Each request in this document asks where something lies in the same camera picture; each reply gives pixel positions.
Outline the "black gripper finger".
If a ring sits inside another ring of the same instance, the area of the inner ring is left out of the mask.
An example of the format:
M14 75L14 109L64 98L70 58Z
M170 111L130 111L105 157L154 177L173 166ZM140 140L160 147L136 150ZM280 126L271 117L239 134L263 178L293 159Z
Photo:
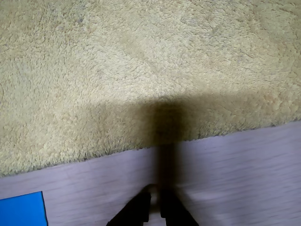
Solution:
M160 215L166 220L166 226L199 226L176 193L170 189L160 190Z
M140 192L114 216L107 226L143 226L149 221L151 193Z

